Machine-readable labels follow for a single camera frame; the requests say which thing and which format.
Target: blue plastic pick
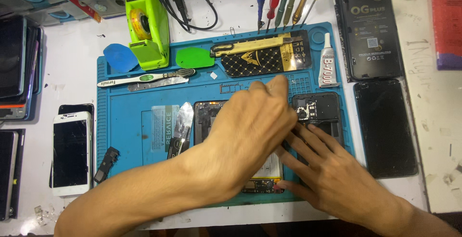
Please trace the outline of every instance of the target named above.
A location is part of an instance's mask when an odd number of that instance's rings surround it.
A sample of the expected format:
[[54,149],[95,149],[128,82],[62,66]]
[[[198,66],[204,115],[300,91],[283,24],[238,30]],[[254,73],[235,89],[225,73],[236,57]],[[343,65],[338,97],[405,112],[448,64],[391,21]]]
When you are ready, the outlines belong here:
[[109,65],[119,73],[127,73],[138,65],[135,54],[127,46],[121,44],[110,44],[103,54]]

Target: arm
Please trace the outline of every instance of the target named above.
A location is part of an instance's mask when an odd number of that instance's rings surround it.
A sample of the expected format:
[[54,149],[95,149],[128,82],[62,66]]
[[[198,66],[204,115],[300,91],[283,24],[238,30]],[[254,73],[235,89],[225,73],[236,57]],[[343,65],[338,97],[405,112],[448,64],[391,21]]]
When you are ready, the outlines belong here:
[[55,236],[120,236],[155,218],[232,198],[295,126],[287,90],[286,77],[276,76],[234,93],[204,143],[81,195],[60,215]]
[[362,225],[383,236],[461,236],[442,220],[388,192],[330,135],[313,125],[297,124],[286,140],[309,166],[282,147],[276,154],[310,187],[280,181],[278,186],[307,200],[316,209]]

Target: b-7000 glue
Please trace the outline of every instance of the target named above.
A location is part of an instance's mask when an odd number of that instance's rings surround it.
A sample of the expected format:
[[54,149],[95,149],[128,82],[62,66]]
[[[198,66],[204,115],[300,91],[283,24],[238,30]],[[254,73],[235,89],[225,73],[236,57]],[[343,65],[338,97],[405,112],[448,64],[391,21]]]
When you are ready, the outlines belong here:
[[326,33],[324,37],[324,48],[321,50],[321,67],[319,69],[319,87],[339,86],[335,74],[335,57],[334,49],[330,46],[330,34]]

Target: white smartphone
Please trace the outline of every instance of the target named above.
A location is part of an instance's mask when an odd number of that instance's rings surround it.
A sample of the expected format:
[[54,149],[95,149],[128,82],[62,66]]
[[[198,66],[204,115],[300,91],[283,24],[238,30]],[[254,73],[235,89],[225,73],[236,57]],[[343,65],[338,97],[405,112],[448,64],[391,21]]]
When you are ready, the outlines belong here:
[[11,194],[13,190],[14,165],[18,148],[18,133],[0,132],[0,220],[10,216]]
[[91,188],[91,122],[89,112],[55,116],[51,179],[54,196],[82,194]]

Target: red screwdriver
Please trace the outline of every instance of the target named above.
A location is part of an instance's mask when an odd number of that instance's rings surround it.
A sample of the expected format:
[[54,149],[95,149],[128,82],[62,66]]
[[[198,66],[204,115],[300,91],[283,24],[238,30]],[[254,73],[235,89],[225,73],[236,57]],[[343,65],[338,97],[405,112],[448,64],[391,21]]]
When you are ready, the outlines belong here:
[[272,19],[274,19],[274,11],[276,10],[276,7],[278,7],[278,4],[279,0],[269,0],[269,12],[266,15],[266,17],[268,17],[268,26],[266,26],[266,33],[268,33],[269,23]]

